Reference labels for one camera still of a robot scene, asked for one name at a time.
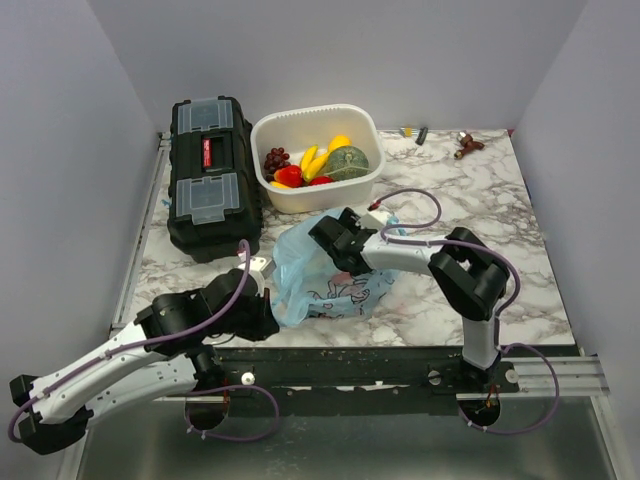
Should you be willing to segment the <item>blue printed plastic bag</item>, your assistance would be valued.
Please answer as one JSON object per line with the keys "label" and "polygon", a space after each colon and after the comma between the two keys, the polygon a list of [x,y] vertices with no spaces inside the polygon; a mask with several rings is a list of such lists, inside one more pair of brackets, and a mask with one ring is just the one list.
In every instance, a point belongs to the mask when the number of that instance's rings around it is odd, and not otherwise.
{"label": "blue printed plastic bag", "polygon": [[328,254],[309,236],[323,216],[338,218],[339,208],[312,216],[284,231],[273,249],[276,292],[272,311],[279,325],[293,327],[308,318],[369,318],[399,276],[380,270],[353,276],[334,265]]}

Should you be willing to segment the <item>red orange fake strawberry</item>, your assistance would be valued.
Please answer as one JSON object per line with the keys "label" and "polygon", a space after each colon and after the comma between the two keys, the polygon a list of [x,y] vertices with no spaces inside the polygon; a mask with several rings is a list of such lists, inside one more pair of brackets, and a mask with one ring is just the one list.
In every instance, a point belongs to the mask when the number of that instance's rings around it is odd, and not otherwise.
{"label": "red orange fake strawberry", "polygon": [[317,176],[309,182],[309,186],[325,185],[333,182],[329,176]]}

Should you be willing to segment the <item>green netted fake melon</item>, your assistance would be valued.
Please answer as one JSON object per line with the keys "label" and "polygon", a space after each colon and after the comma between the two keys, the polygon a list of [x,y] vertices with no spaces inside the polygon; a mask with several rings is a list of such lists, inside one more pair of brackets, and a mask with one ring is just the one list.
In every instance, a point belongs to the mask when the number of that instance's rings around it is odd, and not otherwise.
{"label": "green netted fake melon", "polygon": [[346,181],[366,176],[370,164],[366,154],[354,146],[334,150],[327,159],[323,173],[334,181]]}

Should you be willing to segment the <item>yellow fake banana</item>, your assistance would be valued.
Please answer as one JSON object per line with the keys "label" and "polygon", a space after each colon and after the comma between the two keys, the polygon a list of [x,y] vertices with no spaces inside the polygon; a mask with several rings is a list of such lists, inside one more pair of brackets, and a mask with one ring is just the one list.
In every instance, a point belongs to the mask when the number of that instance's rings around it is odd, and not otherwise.
{"label": "yellow fake banana", "polygon": [[291,187],[290,185],[283,184],[283,183],[280,183],[278,181],[271,181],[271,182],[269,182],[269,184],[274,188],[280,188],[280,189],[291,189],[291,188],[294,188],[294,187]]}
{"label": "yellow fake banana", "polygon": [[302,169],[303,179],[306,183],[310,183],[324,168],[328,160],[329,154],[324,153],[310,160]]}
{"label": "yellow fake banana", "polygon": [[312,161],[315,158],[317,150],[318,150],[318,146],[312,145],[304,152],[299,164],[302,175],[305,175],[306,170],[308,169],[309,165],[312,163]]}

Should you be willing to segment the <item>red fake apple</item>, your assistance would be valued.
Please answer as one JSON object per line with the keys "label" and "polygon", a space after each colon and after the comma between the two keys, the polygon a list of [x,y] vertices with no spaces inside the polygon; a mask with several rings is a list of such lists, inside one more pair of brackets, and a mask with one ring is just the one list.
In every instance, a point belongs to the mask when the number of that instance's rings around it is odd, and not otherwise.
{"label": "red fake apple", "polygon": [[274,181],[287,188],[299,188],[304,184],[303,172],[297,165],[289,165],[274,173]]}

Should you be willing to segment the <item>dark red fake grapes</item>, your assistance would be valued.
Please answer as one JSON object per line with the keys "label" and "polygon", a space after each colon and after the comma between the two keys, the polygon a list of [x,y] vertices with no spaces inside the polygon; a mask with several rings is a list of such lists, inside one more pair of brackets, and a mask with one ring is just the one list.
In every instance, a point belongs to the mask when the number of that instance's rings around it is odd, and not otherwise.
{"label": "dark red fake grapes", "polygon": [[263,169],[266,178],[271,178],[275,173],[290,165],[290,154],[283,147],[272,148],[265,156]]}

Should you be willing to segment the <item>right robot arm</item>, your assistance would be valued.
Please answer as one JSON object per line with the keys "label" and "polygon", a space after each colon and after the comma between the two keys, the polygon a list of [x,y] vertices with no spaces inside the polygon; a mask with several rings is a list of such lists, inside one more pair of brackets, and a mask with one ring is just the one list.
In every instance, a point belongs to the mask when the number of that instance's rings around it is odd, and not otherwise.
{"label": "right robot arm", "polygon": [[499,316],[508,306],[500,300],[509,280],[519,292],[517,272],[467,228],[431,239],[396,233],[409,228],[374,211],[360,216],[346,208],[336,218],[322,217],[308,235],[339,270],[353,276],[382,270],[431,276],[462,318],[461,382],[471,391],[483,391],[496,380]]}

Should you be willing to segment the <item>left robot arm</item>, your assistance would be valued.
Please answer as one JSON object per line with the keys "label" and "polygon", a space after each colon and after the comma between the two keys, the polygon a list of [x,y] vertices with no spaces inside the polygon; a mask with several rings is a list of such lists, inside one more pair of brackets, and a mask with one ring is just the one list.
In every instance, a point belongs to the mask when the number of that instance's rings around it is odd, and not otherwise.
{"label": "left robot arm", "polygon": [[120,332],[46,376],[9,383],[17,411],[9,439],[48,455],[82,439],[116,411],[167,395],[229,395],[251,389],[232,381],[205,339],[262,341],[278,333],[260,268],[241,265],[208,285],[156,297]]}

